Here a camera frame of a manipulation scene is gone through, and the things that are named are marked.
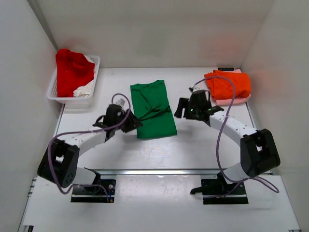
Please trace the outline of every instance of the black mounting plate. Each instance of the black mounting plate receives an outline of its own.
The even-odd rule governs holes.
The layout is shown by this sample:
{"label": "black mounting plate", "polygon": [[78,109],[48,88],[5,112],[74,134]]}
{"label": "black mounting plate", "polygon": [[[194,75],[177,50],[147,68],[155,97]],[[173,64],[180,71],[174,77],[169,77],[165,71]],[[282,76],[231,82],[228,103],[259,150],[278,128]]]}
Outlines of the black mounting plate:
{"label": "black mounting plate", "polygon": [[[114,179],[101,179],[100,183],[109,193],[111,192],[112,202],[115,200],[115,188],[116,188],[116,180]],[[73,192],[71,196],[71,202],[84,202],[84,203],[112,203],[107,202],[106,195],[104,191],[100,189],[96,189],[93,192],[87,191],[83,187],[78,188],[77,186],[73,187]]]}
{"label": "black mounting plate", "polygon": [[[207,186],[221,186],[218,179],[202,179],[201,180],[202,187]],[[232,185],[231,189],[225,189],[227,192],[232,190],[234,185]],[[222,188],[204,188],[203,190],[203,204],[248,204],[248,198],[246,195],[246,188],[243,182],[228,196],[221,198],[206,198],[206,196],[211,195],[222,195],[226,192],[223,191]]]}

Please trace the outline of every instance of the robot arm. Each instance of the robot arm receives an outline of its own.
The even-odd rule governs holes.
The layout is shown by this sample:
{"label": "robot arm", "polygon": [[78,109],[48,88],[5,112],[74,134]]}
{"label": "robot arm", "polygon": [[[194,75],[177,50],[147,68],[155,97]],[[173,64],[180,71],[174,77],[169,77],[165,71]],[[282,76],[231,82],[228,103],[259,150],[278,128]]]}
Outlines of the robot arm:
{"label": "robot arm", "polygon": [[[219,106],[212,107],[206,97],[206,90],[192,92],[190,99],[180,98],[175,117],[182,118],[183,109],[186,119],[205,122],[217,130],[225,120],[225,112]],[[232,117],[228,117],[223,133],[240,146],[240,163],[224,170],[224,174],[233,181],[254,178],[280,165],[280,158],[272,134],[269,130],[257,130],[248,127]],[[221,173],[218,179],[232,184]]]}
{"label": "robot arm", "polygon": [[[123,110],[123,105],[124,100],[120,100],[116,104],[110,104],[106,110],[106,115],[100,116],[93,124],[93,127],[89,129],[90,133],[73,135],[65,141],[60,139],[53,141],[51,147],[53,169],[62,188],[66,188],[71,184],[99,184],[100,174],[87,168],[77,167],[78,158],[86,151],[108,141],[115,135],[116,130],[127,133],[142,126],[142,123],[130,112],[127,120],[118,128],[97,131],[100,128],[107,128],[121,122],[128,113],[128,110]],[[47,151],[39,165],[38,176],[53,183],[55,182],[51,175]]]}

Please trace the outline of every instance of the white cloth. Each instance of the white cloth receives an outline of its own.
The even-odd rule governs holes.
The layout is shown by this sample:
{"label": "white cloth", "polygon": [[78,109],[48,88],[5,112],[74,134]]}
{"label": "white cloth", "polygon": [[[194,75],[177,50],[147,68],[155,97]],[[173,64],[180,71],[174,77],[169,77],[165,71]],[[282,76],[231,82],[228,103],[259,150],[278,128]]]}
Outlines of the white cloth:
{"label": "white cloth", "polygon": [[88,97],[91,93],[92,85],[93,85],[93,80],[90,81],[85,86],[79,86],[76,90],[74,90],[73,96],[74,97]]}

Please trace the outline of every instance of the white table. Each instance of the white table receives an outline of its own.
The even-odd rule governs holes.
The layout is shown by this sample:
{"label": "white table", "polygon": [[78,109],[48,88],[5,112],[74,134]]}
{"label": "white table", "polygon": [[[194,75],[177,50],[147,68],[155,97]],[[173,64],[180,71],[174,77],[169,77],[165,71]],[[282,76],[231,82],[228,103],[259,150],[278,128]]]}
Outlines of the white table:
{"label": "white table", "polygon": [[[188,88],[213,69],[101,69],[94,105],[88,110],[66,106],[58,133],[88,129],[98,116],[105,114],[114,93],[121,92],[130,98],[130,85],[158,79],[165,80],[174,112],[179,97],[190,97]],[[245,104],[233,106],[230,115],[252,126]],[[203,171],[194,174],[186,170],[200,168],[218,172],[215,159],[218,131],[197,121],[176,118],[175,123],[177,136],[139,141],[135,131],[128,134],[118,131],[107,143],[80,157],[80,167],[110,172],[127,170],[115,171],[119,175],[113,204],[71,203],[70,194],[61,195],[54,184],[38,177],[23,225],[34,226],[33,232],[281,232],[299,229],[280,176],[265,176],[277,185],[279,194],[255,181],[247,181],[249,204],[246,205],[203,205],[200,195],[189,195],[192,188],[200,186],[198,173]],[[239,162],[239,155],[238,146],[223,136],[220,146],[223,166]],[[138,172],[153,175],[132,175]]]}
{"label": "white table", "polygon": [[[179,97],[189,98],[188,88],[215,68],[141,68],[100,69],[95,89],[95,102],[88,110],[65,107],[58,133],[87,130],[105,114],[114,93],[131,99],[130,85],[164,80],[170,107],[177,109]],[[206,84],[199,84],[206,89]],[[246,104],[233,106],[231,116],[252,126]],[[175,118],[177,136],[138,140],[136,130],[128,134],[118,131],[107,143],[80,157],[79,164],[91,169],[217,169],[215,145],[218,131],[203,122]],[[222,166],[227,168],[240,160],[240,149],[231,139],[222,136]]]}

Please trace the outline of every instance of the black bracket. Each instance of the black bracket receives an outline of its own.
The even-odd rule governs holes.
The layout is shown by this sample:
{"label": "black bracket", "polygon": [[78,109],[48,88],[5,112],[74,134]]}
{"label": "black bracket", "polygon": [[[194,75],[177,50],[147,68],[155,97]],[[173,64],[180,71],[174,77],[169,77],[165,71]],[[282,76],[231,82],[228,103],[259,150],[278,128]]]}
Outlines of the black bracket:
{"label": "black bracket", "polygon": [[109,202],[107,201],[104,191],[100,187],[92,189],[74,186],[71,196],[71,202],[84,202],[84,203],[113,203],[115,201],[116,180],[115,179],[101,179],[97,184],[102,185],[108,195]]}
{"label": "black bracket", "polygon": [[[124,111],[120,105],[110,104],[106,110],[106,115],[102,115],[97,118],[96,122],[93,124],[94,127],[106,128],[112,125],[116,125],[121,122],[128,113],[128,109]],[[106,135],[106,140],[113,137],[116,130],[121,129],[122,132],[127,133],[131,130],[134,130],[138,127],[141,127],[143,124],[138,120],[138,118],[130,111],[127,120],[118,128],[113,130],[108,130]]]}
{"label": "black bracket", "polygon": [[231,191],[235,184],[229,185],[228,188],[222,188],[218,179],[202,179],[203,204],[248,204],[246,188],[243,182],[229,195],[220,198],[207,198],[208,196],[223,195]]}
{"label": "black bracket", "polygon": [[[77,170],[78,156],[79,148],[76,145],[66,144],[65,141],[59,139],[54,140],[51,147],[51,158],[61,187],[66,188],[73,182]],[[56,160],[56,157],[63,157],[63,161]],[[38,175],[53,183],[55,182],[50,172],[47,150],[39,165]]]}
{"label": "black bracket", "polygon": [[240,163],[249,177],[256,177],[278,167],[280,162],[275,141],[269,130],[258,130],[240,140]]}
{"label": "black bracket", "polygon": [[211,106],[209,91],[197,90],[192,93],[190,99],[179,98],[174,116],[177,118],[182,118],[183,116],[186,119],[203,121],[210,126],[210,116],[218,111],[223,111],[223,109],[220,106]]}

